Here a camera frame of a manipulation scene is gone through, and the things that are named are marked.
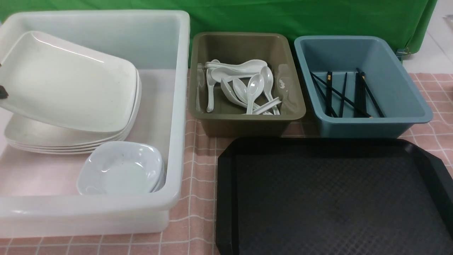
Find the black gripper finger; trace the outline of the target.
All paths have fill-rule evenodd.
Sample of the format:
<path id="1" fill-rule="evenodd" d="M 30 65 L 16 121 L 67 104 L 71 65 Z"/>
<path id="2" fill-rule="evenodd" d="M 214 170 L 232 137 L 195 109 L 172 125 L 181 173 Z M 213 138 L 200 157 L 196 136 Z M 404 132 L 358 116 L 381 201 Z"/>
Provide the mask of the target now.
<path id="1" fill-rule="evenodd" d="M 8 93 L 7 93 L 6 89 L 2 85 L 0 85 L 0 99 L 4 100 L 7 98 L 8 98 Z"/>

